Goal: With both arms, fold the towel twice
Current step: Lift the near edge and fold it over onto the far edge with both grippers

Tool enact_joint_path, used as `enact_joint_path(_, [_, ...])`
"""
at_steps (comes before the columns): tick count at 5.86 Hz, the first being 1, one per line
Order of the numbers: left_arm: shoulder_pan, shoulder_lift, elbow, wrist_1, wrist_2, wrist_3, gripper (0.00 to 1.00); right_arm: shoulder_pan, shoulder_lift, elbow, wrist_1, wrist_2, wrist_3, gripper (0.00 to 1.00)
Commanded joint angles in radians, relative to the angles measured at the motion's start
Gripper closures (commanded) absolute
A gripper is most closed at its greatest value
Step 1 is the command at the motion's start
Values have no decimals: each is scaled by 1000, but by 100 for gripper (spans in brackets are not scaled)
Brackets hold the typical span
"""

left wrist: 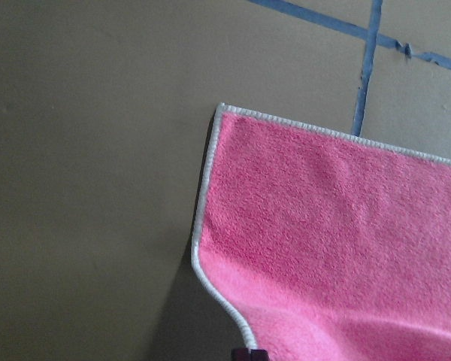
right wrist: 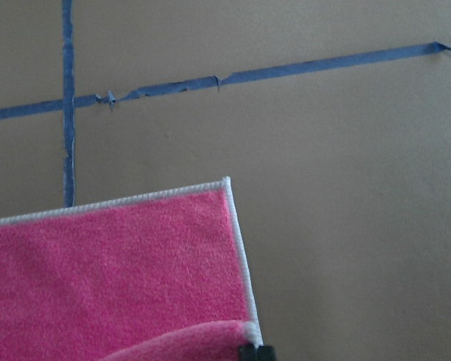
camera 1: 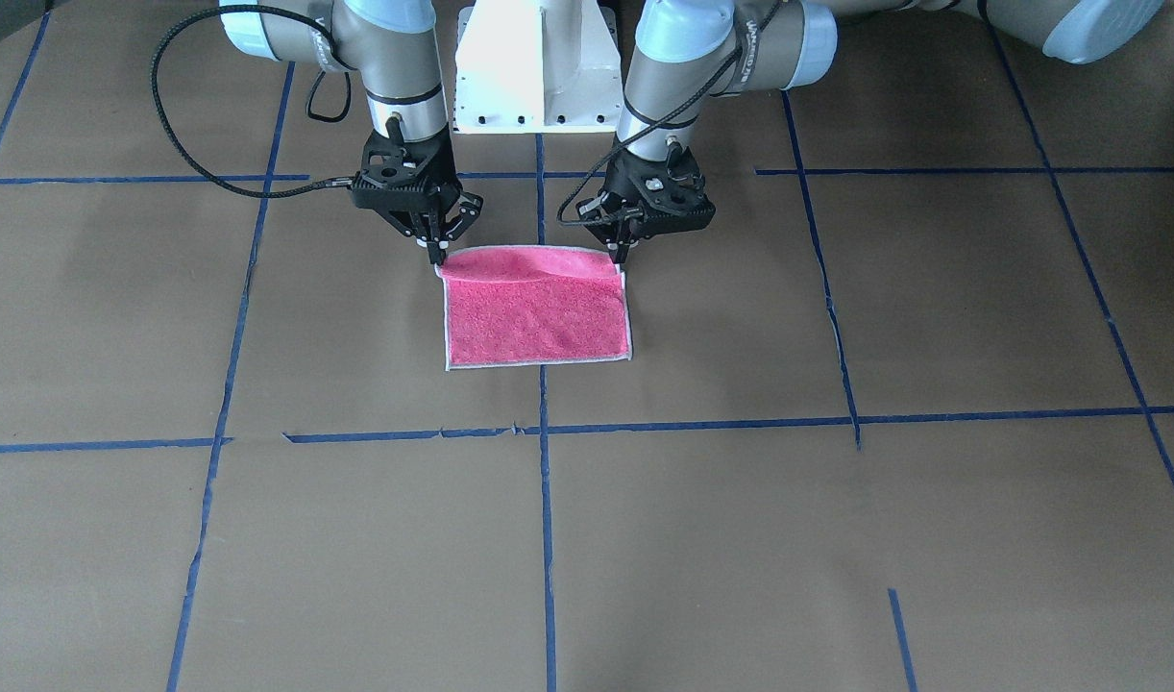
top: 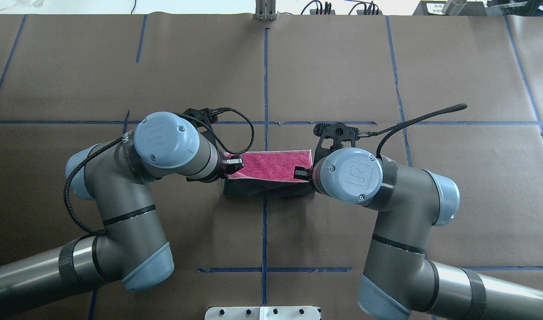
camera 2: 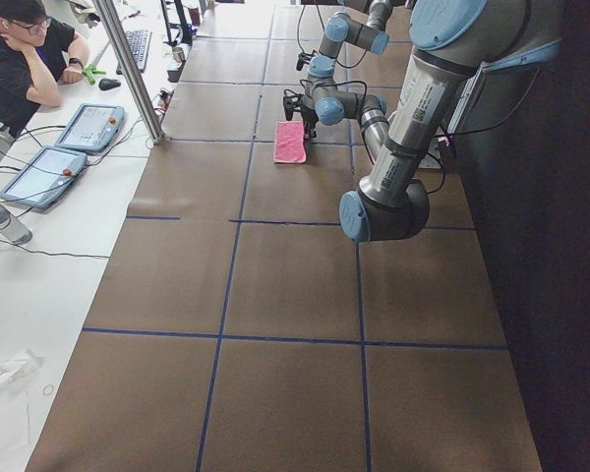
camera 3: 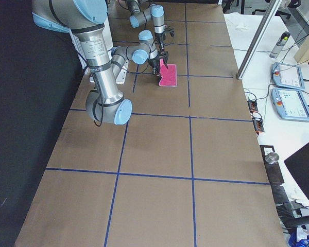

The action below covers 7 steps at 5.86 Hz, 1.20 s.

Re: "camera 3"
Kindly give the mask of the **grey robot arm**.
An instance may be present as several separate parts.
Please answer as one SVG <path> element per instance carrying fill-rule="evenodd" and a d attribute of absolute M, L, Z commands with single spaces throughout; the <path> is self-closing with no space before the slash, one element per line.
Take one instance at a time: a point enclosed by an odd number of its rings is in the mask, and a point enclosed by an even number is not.
<path fill-rule="evenodd" d="M 150 66 L 152 73 L 158 75 L 160 72 L 160 58 L 164 58 L 168 53 L 165 51 L 164 41 L 166 39 L 165 32 L 167 26 L 164 20 L 164 9 L 161 5 L 150 3 L 149 7 L 144 11 L 140 5 L 145 1 L 125 1 L 126 7 L 130 12 L 130 23 L 133 28 L 137 28 L 150 21 L 153 23 L 154 37 L 159 45 L 159 52 L 153 58 L 150 58 Z"/>
<path fill-rule="evenodd" d="M 95 82 L 86 100 L 88 115 L 99 122 L 124 125 L 130 119 L 132 103 L 116 84 L 126 61 L 136 64 L 158 58 L 151 31 L 139 33 L 137 46 L 108 51 L 103 31 L 108 18 L 105 1 L 32 1 L 34 23 L 56 32 L 71 32 L 81 43 Z"/>

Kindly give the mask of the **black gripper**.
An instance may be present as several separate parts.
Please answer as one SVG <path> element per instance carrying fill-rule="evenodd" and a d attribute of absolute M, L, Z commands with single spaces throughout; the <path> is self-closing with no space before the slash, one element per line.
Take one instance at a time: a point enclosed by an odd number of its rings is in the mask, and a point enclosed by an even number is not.
<path fill-rule="evenodd" d="M 164 44 L 165 39 L 166 39 L 166 34 L 164 32 L 156 33 L 156 40 L 158 42 L 160 51 L 165 51 L 165 44 Z"/>
<path fill-rule="evenodd" d="M 164 66 L 168 69 L 168 58 L 169 53 L 167 51 L 161 52 L 161 60 L 164 64 Z M 160 74 L 160 58 L 153 58 L 149 60 L 149 65 L 152 67 L 152 74 L 153 75 L 159 75 Z"/>

